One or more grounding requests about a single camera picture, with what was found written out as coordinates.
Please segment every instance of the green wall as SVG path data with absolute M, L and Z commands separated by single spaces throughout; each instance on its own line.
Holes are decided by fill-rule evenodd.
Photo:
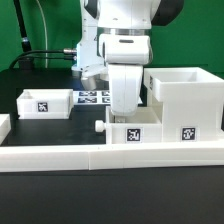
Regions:
M 33 49 L 44 49 L 44 29 L 35 0 L 20 0 Z M 49 49 L 72 47 L 81 38 L 79 0 L 40 0 Z M 0 1 L 0 71 L 22 52 L 12 0 Z M 224 78 L 224 1 L 185 0 L 184 10 L 167 27 L 153 27 L 152 67 L 199 66 Z M 50 67 L 70 67 L 51 61 Z

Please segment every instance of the white plastic bin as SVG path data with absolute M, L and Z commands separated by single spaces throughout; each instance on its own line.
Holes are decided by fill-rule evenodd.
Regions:
M 11 130 L 10 117 L 8 114 L 0 114 L 0 145 Z
M 68 119 L 72 89 L 26 89 L 17 99 L 19 119 Z
M 148 106 L 161 118 L 162 141 L 211 141 L 221 132 L 224 80 L 201 68 L 145 69 Z

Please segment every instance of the white plastic box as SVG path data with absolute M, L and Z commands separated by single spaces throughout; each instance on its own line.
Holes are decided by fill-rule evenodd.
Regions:
M 150 68 L 144 77 L 147 107 L 126 123 L 114 123 L 107 108 L 107 144 L 219 140 L 224 80 L 200 68 Z
M 68 119 L 73 106 L 71 89 L 26 89 L 17 99 L 19 119 Z
M 0 145 L 11 130 L 10 117 L 8 114 L 0 114 Z

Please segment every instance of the open white container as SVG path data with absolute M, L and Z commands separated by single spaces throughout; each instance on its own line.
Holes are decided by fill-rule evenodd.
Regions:
M 68 119 L 72 89 L 26 89 L 17 99 L 19 119 Z
M 9 114 L 0 114 L 0 145 L 11 130 Z
M 126 123 L 114 123 L 107 108 L 106 124 L 100 123 L 107 144 L 219 140 L 224 80 L 201 68 L 149 68 L 144 77 L 147 107 Z

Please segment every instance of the black table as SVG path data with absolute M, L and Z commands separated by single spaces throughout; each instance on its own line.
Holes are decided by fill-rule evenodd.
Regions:
M 93 126 L 104 119 L 103 106 L 76 108 L 48 125 L 18 121 L 15 100 L 32 88 L 81 86 L 65 69 L 1 72 L 0 113 L 13 121 L 3 147 L 104 143 Z M 2 224 L 223 224 L 223 211 L 222 166 L 0 174 Z

